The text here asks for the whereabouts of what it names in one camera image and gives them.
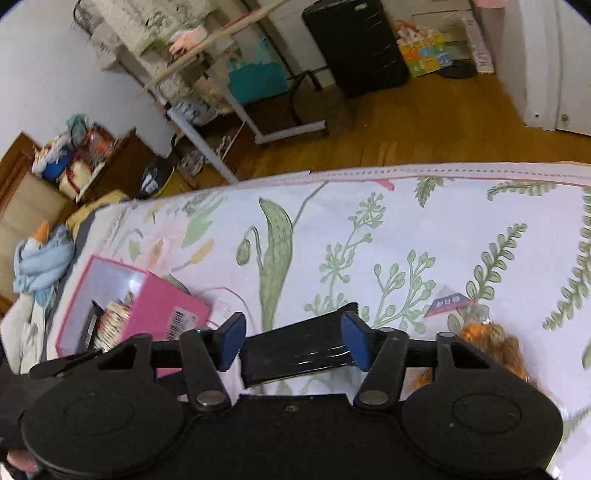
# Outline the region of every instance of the teal bag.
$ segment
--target teal bag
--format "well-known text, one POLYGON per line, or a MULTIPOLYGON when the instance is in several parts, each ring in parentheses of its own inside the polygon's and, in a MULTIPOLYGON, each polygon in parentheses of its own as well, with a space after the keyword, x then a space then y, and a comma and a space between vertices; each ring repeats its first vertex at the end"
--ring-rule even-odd
POLYGON ((266 38, 258 44, 255 63, 244 64, 237 59, 228 59, 227 64, 230 91, 243 105, 289 90, 283 68, 274 60, 266 38))

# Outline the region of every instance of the wooden floor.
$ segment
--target wooden floor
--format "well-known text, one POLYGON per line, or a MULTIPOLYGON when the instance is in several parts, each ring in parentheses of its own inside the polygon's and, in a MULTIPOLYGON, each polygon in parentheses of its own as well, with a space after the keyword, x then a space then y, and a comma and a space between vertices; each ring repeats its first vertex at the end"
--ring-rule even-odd
MULTIPOLYGON (((494 75, 450 80, 431 74, 352 100, 336 87, 308 89, 295 104, 304 121, 326 119, 329 133, 244 149, 228 162, 241 180, 406 163, 591 163, 591 137, 527 128, 494 75)), ((260 102, 250 113, 264 132, 292 125, 281 99, 260 102)), ((224 183, 211 166, 197 178, 201 187, 224 183)))

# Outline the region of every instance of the door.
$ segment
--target door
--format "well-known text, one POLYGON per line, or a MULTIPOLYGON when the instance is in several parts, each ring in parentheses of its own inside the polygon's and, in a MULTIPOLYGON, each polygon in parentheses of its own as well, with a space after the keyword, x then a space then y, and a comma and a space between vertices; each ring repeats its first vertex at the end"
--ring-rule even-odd
POLYGON ((591 24, 564 0, 558 0, 562 82, 557 128, 591 135, 591 24))

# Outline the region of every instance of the white barcode label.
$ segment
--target white barcode label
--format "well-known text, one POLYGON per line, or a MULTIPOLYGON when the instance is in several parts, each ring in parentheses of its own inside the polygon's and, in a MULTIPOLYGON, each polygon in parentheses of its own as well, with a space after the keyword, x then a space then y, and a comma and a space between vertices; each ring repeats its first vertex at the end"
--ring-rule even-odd
POLYGON ((197 325, 197 315, 180 308, 175 308, 170 317, 170 324, 166 332, 167 340, 178 340, 180 336, 197 325))

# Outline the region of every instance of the pink object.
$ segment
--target pink object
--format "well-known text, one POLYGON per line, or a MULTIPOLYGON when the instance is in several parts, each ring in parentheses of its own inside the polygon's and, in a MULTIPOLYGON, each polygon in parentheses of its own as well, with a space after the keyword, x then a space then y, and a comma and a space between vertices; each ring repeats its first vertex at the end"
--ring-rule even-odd
POLYGON ((475 0, 480 8, 505 8, 505 0, 475 0))
MULTIPOLYGON (((149 333, 155 341, 178 338, 180 333, 207 323, 211 308, 187 295, 153 273, 114 260, 92 256, 68 306, 57 337, 59 356, 77 352, 86 335, 92 301, 105 308, 110 301, 123 300, 128 291, 135 300, 121 340, 149 333)), ((162 377, 178 369, 158 369, 162 377)))
POLYGON ((385 189, 388 189, 391 192, 394 191, 394 188, 395 188, 394 183, 392 183, 389 179, 381 179, 381 180, 377 180, 377 182, 385 189))

